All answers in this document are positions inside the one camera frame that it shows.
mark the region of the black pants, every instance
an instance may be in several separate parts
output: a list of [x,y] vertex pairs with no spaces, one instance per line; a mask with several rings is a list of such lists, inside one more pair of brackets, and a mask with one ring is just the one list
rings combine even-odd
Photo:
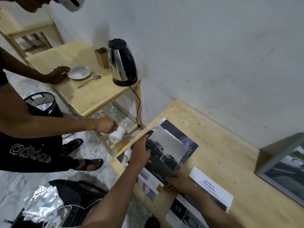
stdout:
[[[49,116],[46,112],[28,105],[29,112],[36,116]],[[60,156],[61,135],[19,139],[0,132],[0,170],[24,173],[60,172],[78,166],[72,157]]]

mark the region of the kettle lid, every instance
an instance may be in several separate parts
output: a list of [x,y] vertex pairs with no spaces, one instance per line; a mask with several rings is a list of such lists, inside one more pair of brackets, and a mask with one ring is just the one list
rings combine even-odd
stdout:
[[123,39],[113,39],[109,41],[109,49],[120,49],[122,47],[126,47],[127,43],[125,40]]

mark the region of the black sandal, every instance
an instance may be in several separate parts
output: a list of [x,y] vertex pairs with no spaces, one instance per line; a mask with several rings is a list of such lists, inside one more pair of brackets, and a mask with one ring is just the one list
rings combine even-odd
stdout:
[[98,166],[92,170],[98,170],[99,168],[101,168],[101,166],[103,165],[103,160],[101,158],[99,159],[84,159],[85,160],[85,164],[83,165],[83,167],[81,167],[80,169],[74,169],[74,170],[78,170],[78,171],[87,171],[87,168],[89,167],[89,165],[96,165],[98,164]]
[[70,153],[72,153],[75,149],[80,147],[82,144],[83,144],[83,140],[81,138],[76,138],[72,141],[69,141],[68,143],[62,145],[62,153],[59,155],[68,156]]

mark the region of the spoon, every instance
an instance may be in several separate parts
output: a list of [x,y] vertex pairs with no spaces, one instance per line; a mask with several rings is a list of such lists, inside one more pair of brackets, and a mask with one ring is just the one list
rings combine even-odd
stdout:
[[81,85],[79,85],[79,86],[77,87],[77,89],[80,89],[80,88],[83,87],[85,84],[89,83],[90,81],[93,81],[93,80],[99,79],[99,78],[101,78],[100,75],[94,75],[94,76],[91,77],[89,80],[87,80],[85,83],[82,83]]

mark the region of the black sleeve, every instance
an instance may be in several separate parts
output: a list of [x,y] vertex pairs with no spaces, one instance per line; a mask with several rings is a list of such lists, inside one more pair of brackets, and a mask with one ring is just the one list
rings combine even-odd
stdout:
[[7,80],[6,74],[3,71],[3,60],[1,57],[1,51],[0,51],[0,86],[3,86],[8,82],[9,82],[9,80]]

